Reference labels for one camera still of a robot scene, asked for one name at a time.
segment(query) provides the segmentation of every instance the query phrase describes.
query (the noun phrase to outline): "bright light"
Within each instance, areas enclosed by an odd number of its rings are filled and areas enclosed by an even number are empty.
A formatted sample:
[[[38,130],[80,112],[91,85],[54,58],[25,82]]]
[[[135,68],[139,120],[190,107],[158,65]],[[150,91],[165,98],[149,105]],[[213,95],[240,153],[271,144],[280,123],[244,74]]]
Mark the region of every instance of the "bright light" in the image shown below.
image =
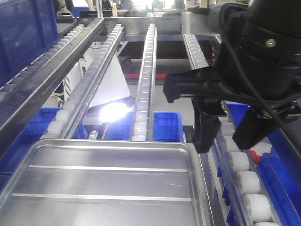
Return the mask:
[[[128,107],[124,103],[114,102],[103,107],[99,113],[99,117],[103,122],[112,122],[124,117],[128,110]]]

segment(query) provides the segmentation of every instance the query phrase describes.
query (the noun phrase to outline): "white roller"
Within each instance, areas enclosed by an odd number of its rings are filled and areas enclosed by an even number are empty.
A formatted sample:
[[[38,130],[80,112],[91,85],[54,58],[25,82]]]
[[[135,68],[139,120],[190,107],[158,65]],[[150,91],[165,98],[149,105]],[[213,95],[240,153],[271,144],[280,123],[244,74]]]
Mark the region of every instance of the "white roller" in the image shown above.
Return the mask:
[[[62,46],[60,46],[60,45],[53,45],[52,48],[55,48],[55,49],[57,49],[57,50],[60,50],[60,49],[62,48]]]
[[[147,101],[149,99],[149,92],[142,92],[138,94],[138,101]]]
[[[3,101],[9,96],[9,92],[0,91],[0,101]]]
[[[260,183],[258,175],[253,171],[239,171],[236,173],[238,183],[243,194],[258,194]]]
[[[89,66],[87,72],[96,72],[98,70],[98,66]]]
[[[136,112],[136,122],[147,122],[147,112]]]
[[[245,202],[253,222],[269,221],[272,215],[268,198],[263,194],[246,194]]]
[[[47,62],[49,60],[49,57],[47,57],[47,56],[40,56],[39,57],[39,61],[42,61],[42,62]]]
[[[86,84],[86,85],[89,85],[91,82],[91,79],[88,78],[88,77],[82,77],[79,81],[79,84]]]
[[[42,67],[43,64],[44,62],[40,60],[36,60],[32,63],[33,66],[37,66],[37,67]]]
[[[6,84],[6,85],[3,86],[2,91],[11,93],[11,92],[13,92],[17,87],[18,87],[18,86],[17,86],[16,84],[11,84],[11,83],[9,83],[9,84]]]
[[[137,102],[137,111],[147,111],[149,106],[148,101],[138,101]]]
[[[248,171],[249,159],[244,152],[230,152],[229,153],[230,164],[234,171]]]
[[[72,36],[71,35],[66,35],[66,36],[64,36],[64,39],[67,39],[68,41],[70,41],[72,39]]]
[[[52,121],[49,125],[48,125],[48,130],[47,133],[50,135],[60,135],[61,132],[63,131],[63,126],[64,123],[62,121]]]
[[[222,136],[232,136],[234,134],[235,128],[231,122],[223,122],[221,125]]]
[[[150,85],[149,84],[144,84],[140,86],[140,92],[149,92],[150,91]]]
[[[89,71],[87,71],[87,72],[84,73],[83,76],[87,77],[87,78],[90,78],[90,79],[93,79],[93,77],[95,76],[95,72],[89,72]]]
[[[19,77],[27,79],[31,74],[32,74],[32,72],[23,71],[19,74]]]
[[[48,58],[51,58],[53,57],[53,53],[50,53],[50,52],[46,52],[43,54],[44,57],[48,57]]]
[[[65,101],[64,105],[63,105],[63,109],[64,110],[70,110],[71,112],[74,111],[75,107],[76,107],[76,102],[75,100],[67,100]]]
[[[133,136],[132,141],[146,141],[146,136]]]
[[[55,48],[50,48],[50,49],[48,50],[48,52],[54,54],[54,53],[57,52],[57,49],[55,49]]]
[[[30,66],[27,66],[26,71],[32,72],[32,73],[33,73],[33,72],[35,72],[37,69],[38,69],[37,66],[30,65]]]
[[[255,226],[279,226],[279,224],[272,223],[272,222],[258,222]]]
[[[68,100],[76,100],[76,101],[79,101],[81,100],[83,96],[83,93],[81,91],[73,91],[69,97],[68,97]]]
[[[74,87],[74,91],[78,91],[78,92],[82,92],[84,93],[86,88],[87,88],[87,84],[77,84],[75,87]]]
[[[146,136],[147,125],[146,122],[135,122],[134,123],[134,136]]]
[[[56,113],[55,119],[57,121],[68,121],[71,116],[71,111],[70,110],[59,110]]]
[[[151,78],[150,77],[144,77],[141,79],[141,84],[150,84]]]
[[[223,140],[228,152],[240,152],[240,149],[237,147],[232,137],[225,136]]]

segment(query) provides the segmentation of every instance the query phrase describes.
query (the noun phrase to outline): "blue plastic bin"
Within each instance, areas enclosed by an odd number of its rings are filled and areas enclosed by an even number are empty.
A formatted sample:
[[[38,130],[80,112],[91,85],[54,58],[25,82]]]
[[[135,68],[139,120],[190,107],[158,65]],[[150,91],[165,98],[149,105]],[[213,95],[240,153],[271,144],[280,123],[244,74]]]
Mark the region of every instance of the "blue plastic bin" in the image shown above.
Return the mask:
[[[109,124],[104,139],[129,140],[133,113]],[[182,117],[178,112],[154,113],[154,141],[183,142]]]
[[[301,190],[277,155],[264,153],[258,172],[283,226],[301,225]]]
[[[58,110],[60,107],[43,107],[37,112],[17,140],[0,158],[0,173],[2,175],[10,176],[29,147],[44,134]]]
[[[88,6],[79,6],[79,7],[72,7],[72,15],[74,18],[79,17],[79,12],[80,11],[89,11],[90,8]]]
[[[0,87],[59,39],[51,0],[0,0]]]

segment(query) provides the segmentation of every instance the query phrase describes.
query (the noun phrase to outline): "aluminum rail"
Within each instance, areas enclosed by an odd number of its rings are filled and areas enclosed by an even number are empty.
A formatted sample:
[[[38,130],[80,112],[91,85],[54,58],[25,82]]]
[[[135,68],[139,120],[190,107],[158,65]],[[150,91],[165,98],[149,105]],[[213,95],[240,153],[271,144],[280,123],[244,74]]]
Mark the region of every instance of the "aluminum rail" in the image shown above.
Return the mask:
[[[244,195],[242,193],[240,185],[238,184],[235,172],[229,163],[229,154],[228,154],[225,146],[223,145],[221,134],[218,134],[217,138],[215,139],[214,148],[216,149],[216,151],[218,153],[220,163],[222,166],[222,170],[223,170],[223,174],[225,175],[225,177],[227,179],[227,181],[224,181],[224,183],[227,184],[229,199],[230,199],[231,205],[236,210],[236,219],[239,222],[239,225],[240,226],[253,225],[253,221],[251,219],[251,216],[248,213],[248,209],[244,202]],[[257,175],[259,175],[258,171],[256,169],[256,166],[253,164],[253,160],[252,160],[250,154],[248,153],[248,151],[244,151],[244,152],[249,157],[250,169],[252,171],[256,172]],[[281,224],[280,219],[276,213],[276,210],[271,202],[269,194],[268,194],[267,190],[265,189],[262,180],[260,178],[259,178],[259,180],[260,180],[261,194],[265,195],[270,202],[271,211],[272,211],[271,218],[272,218],[273,222],[275,222],[281,226],[282,224]]]
[[[188,55],[190,67],[192,70],[207,67],[208,63],[204,57],[204,54],[199,46],[198,40],[193,34],[183,34],[183,40]],[[207,153],[198,154],[199,162],[202,168],[203,178],[205,181],[205,190],[207,201],[206,206],[208,207],[209,221],[212,226],[224,226],[225,222],[222,216],[222,209],[218,194],[213,179],[211,166]]]
[[[208,67],[205,56],[198,44],[198,40],[193,34],[183,34],[183,40],[192,69]]]
[[[104,55],[103,59],[100,60],[98,69],[94,71],[95,73],[91,78],[91,82],[88,85],[88,88],[86,89],[87,91],[85,92],[84,96],[79,101],[79,103],[77,104],[77,107],[74,110],[71,119],[68,121],[66,128],[63,130],[60,138],[66,138],[66,139],[72,138],[73,134],[76,132],[78,128],[78,124],[83,120],[84,114],[88,111],[88,108],[93,100],[93,97],[97,92],[97,89],[103,79],[103,76],[105,75],[111,63],[111,60],[116,52],[116,49],[120,43],[121,37],[123,36],[124,28],[121,27],[120,24],[116,25],[116,27],[120,27],[119,32],[115,34],[111,34],[108,37],[107,42],[109,41],[111,42],[110,45],[108,45],[109,48],[108,49],[103,48],[104,51],[100,53],[101,57],[102,55]]]
[[[94,19],[54,58],[25,81],[13,96],[0,105],[0,156],[10,147],[103,29],[103,19]]]
[[[150,24],[144,50],[130,138],[133,141],[152,141],[154,124],[154,90],[156,79],[157,27]]]

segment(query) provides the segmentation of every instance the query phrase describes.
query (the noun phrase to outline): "metal tray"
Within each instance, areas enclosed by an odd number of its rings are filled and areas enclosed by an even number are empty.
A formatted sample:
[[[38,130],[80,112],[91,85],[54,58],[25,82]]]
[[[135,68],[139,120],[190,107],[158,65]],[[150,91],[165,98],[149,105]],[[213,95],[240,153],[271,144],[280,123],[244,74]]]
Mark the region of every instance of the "metal tray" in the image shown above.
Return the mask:
[[[41,140],[0,196],[1,226],[199,226],[181,143]]]

